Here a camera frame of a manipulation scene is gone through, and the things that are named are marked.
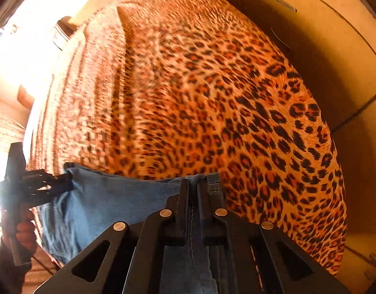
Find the person's left hand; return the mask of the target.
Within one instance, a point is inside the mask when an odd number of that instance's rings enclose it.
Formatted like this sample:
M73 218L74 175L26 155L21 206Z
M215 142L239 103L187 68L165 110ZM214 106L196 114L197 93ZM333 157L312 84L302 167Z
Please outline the person's left hand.
M30 255L34 255L38 247L35 234L35 225L32 222L35 217L33 213L23 204L20 207L20 217L20 222L16 225L16 239L21 243L22 247L30 253ZM11 251L11 243L9 241L7 226L10 219L11 213L7 212L6 210L2 210L0 220L2 240L9 251Z

